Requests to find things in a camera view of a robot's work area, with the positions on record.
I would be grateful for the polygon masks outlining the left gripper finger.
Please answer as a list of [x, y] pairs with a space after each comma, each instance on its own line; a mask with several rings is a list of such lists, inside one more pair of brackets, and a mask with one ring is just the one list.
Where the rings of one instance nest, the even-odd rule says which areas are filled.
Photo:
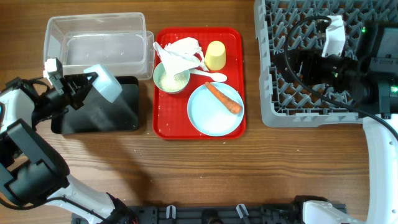
[[98, 74], [96, 72], [90, 73], [81, 73], [74, 75], [65, 75], [64, 79], [71, 86], [87, 86], [92, 85], [93, 82], [98, 78]]
[[76, 88], [74, 89], [75, 92], [73, 94], [73, 108], [74, 109], [79, 109], [84, 105], [83, 101], [89, 94], [92, 87], [93, 87], [93, 85], [90, 82], [78, 84], [76, 86]]

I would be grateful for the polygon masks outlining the small light blue bowl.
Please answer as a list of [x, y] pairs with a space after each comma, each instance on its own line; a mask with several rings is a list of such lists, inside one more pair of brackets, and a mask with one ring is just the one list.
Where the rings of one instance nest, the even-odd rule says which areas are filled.
[[116, 77], [101, 64], [84, 69], [84, 73], [95, 72], [98, 77], [92, 83], [93, 87], [110, 103], [113, 103], [122, 92], [122, 86]]

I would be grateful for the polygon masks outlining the orange carrot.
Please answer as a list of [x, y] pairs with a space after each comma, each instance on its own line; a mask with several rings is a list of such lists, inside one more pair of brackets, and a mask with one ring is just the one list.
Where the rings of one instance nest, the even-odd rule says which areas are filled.
[[230, 113], [239, 114], [243, 110], [243, 107], [239, 103], [227, 97], [224, 93], [219, 91], [219, 89], [217, 89], [211, 83], [206, 82], [205, 86], [226, 107], [226, 109]]

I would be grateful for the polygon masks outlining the green bowl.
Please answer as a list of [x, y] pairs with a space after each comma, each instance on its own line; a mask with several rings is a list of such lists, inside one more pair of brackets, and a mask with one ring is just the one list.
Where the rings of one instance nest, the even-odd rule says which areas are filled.
[[154, 70], [153, 80], [157, 88], [169, 93], [180, 93], [188, 85], [190, 81], [190, 72], [188, 70], [169, 75], [162, 62], [160, 62]]

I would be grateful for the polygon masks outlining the white plastic spoon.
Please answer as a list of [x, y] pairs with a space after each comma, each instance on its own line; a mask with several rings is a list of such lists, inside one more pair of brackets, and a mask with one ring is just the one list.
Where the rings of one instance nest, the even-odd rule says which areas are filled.
[[225, 82], [228, 79], [228, 77], [222, 73], [210, 73], [210, 72], [205, 72], [205, 71], [198, 70], [195, 68], [192, 68], [189, 71], [190, 71], [190, 73], [195, 74], [195, 75], [202, 75], [202, 76], [210, 77], [214, 82]]

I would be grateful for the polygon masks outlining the yellow plastic cup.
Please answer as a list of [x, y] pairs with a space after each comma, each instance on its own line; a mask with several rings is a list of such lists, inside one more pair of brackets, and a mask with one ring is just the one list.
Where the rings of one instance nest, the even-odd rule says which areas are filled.
[[226, 64], [226, 47], [215, 40], [208, 44], [205, 54], [205, 65], [210, 70], [221, 70]]

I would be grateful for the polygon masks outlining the white rice pile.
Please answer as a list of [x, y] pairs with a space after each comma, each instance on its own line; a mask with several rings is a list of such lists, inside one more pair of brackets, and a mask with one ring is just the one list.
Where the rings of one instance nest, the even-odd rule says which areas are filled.
[[188, 78], [184, 73], [177, 73], [175, 75], [170, 75], [164, 72], [159, 77], [159, 86], [163, 91], [166, 92], [177, 92], [182, 90], [188, 83]]

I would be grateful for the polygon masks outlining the white napkin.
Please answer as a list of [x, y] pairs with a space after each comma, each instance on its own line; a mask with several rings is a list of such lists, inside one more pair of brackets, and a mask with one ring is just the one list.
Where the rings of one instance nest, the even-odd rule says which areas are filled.
[[158, 42], [154, 42], [153, 47], [168, 75], [175, 75], [197, 67], [208, 71], [199, 42], [192, 37], [169, 43], [165, 47], [161, 47]]

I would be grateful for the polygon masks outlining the light blue plate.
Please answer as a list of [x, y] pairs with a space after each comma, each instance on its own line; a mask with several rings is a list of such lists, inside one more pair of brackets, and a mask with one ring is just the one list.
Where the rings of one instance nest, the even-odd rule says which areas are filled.
[[239, 114], [232, 114], [205, 85], [199, 86], [190, 95], [187, 114], [193, 127], [204, 135], [212, 137], [227, 136], [242, 124], [244, 102], [241, 95], [225, 83], [211, 82], [220, 92], [242, 106]]

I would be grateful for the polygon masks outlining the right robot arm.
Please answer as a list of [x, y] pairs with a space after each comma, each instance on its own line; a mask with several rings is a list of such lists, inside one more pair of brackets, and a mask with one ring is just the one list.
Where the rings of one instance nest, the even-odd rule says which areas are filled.
[[356, 53], [353, 60], [285, 45], [274, 59], [288, 82], [359, 114], [369, 155], [366, 223], [397, 223], [397, 23], [366, 21]]

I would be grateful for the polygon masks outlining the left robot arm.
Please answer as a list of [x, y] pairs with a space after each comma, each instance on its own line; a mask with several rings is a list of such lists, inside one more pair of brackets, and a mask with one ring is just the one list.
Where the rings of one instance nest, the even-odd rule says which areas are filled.
[[96, 72], [50, 74], [39, 95], [41, 79], [13, 79], [1, 91], [1, 205], [31, 210], [43, 205], [68, 210], [88, 223], [138, 223], [124, 202], [74, 178], [63, 157], [36, 131], [36, 125], [82, 107], [99, 79]]

